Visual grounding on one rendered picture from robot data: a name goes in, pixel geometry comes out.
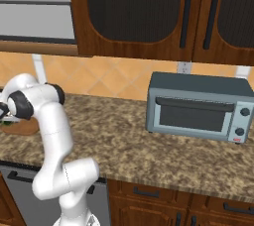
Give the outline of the brown wooden cutting board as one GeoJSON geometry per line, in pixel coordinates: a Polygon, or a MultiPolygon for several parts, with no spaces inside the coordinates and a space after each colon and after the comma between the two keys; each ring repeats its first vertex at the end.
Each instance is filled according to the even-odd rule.
{"type": "Polygon", "coordinates": [[[11,135],[30,136],[39,131],[39,124],[35,118],[31,118],[30,120],[14,122],[11,126],[0,125],[0,130],[11,135]]]}

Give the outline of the grey toaster oven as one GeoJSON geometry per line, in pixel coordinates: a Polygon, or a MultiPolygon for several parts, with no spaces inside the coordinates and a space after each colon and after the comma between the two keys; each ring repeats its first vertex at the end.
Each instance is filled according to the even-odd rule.
{"type": "Polygon", "coordinates": [[[254,118],[254,91],[244,78],[153,72],[148,88],[146,129],[236,144],[246,142],[254,118]],[[157,97],[233,104],[233,112],[161,106],[157,97]],[[248,108],[249,116],[240,110],[248,108]],[[235,130],[244,129],[243,136],[235,130]]]}

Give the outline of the wooden drawer front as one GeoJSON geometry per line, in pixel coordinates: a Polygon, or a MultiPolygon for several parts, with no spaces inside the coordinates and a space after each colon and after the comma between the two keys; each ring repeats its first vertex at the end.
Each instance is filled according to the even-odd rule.
{"type": "Polygon", "coordinates": [[[155,200],[157,202],[175,204],[176,206],[186,206],[190,199],[190,194],[178,190],[171,190],[165,188],[159,188],[156,186],[126,182],[121,180],[108,179],[108,189],[110,194],[123,194],[129,197],[135,197],[138,199],[155,200]],[[147,197],[143,195],[137,195],[133,193],[133,187],[138,186],[140,190],[154,192],[160,191],[160,197],[147,197]]]}
{"type": "Polygon", "coordinates": [[[222,215],[245,216],[248,218],[254,218],[254,215],[247,215],[224,210],[223,202],[227,202],[232,207],[238,207],[243,209],[254,207],[254,203],[246,203],[242,201],[224,199],[219,197],[194,194],[191,199],[190,209],[205,213],[219,213],[222,215]]]}

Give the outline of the wooden wall cupboard door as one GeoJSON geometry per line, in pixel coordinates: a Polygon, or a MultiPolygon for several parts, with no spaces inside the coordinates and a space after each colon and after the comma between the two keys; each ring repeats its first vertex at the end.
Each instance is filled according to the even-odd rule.
{"type": "Polygon", "coordinates": [[[254,66],[254,0],[218,0],[208,50],[203,40],[211,0],[201,0],[192,60],[254,66]]]}
{"type": "Polygon", "coordinates": [[[190,61],[199,6],[200,0],[191,0],[181,49],[185,0],[71,0],[78,53],[190,61]]]}

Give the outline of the window with white blinds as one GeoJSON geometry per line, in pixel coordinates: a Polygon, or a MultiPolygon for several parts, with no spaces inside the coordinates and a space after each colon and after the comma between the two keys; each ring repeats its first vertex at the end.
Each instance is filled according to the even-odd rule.
{"type": "Polygon", "coordinates": [[[0,52],[75,56],[70,0],[0,0],[0,52]]]}

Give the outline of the grey dishwasher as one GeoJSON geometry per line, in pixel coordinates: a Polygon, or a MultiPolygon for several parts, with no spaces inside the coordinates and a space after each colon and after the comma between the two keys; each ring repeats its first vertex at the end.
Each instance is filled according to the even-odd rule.
{"type": "MultiPolygon", "coordinates": [[[[31,183],[7,178],[11,170],[15,170],[19,176],[31,179],[34,178],[36,172],[0,166],[0,171],[27,226],[53,226],[61,216],[59,200],[57,198],[44,201],[39,200],[32,191],[31,183]]],[[[99,220],[100,226],[111,226],[106,180],[100,178],[94,186],[93,193],[86,195],[88,207],[99,220]]]]}

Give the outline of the white wall socket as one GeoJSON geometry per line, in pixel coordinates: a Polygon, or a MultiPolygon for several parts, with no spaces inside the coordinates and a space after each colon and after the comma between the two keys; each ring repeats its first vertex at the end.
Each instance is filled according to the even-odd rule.
{"type": "Polygon", "coordinates": [[[179,61],[177,73],[191,74],[192,63],[190,61],[179,61]]]}
{"type": "Polygon", "coordinates": [[[236,67],[235,76],[237,78],[245,78],[247,79],[251,71],[251,66],[246,65],[238,65],[236,67]]]}

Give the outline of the wooden base cupboard door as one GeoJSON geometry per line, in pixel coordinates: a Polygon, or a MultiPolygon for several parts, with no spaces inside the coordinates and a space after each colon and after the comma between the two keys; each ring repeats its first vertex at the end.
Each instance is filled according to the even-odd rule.
{"type": "Polygon", "coordinates": [[[1,172],[0,226],[27,226],[1,172]]]}
{"type": "Polygon", "coordinates": [[[254,226],[254,219],[235,218],[191,211],[185,226],[191,226],[191,217],[196,216],[196,226],[254,226]]]}
{"type": "Polygon", "coordinates": [[[185,224],[186,211],[167,205],[110,196],[111,226],[175,226],[177,213],[185,224]]]}

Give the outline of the white upright bar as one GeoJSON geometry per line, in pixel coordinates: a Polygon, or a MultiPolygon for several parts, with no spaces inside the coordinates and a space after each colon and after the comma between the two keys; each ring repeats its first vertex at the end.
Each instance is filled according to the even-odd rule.
{"type": "Polygon", "coordinates": [[[36,75],[38,78],[38,81],[41,84],[44,84],[47,82],[47,76],[44,68],[44,63],[41,55],[38,54],[32,54],[32,59],[36,71],[36,75]]]}

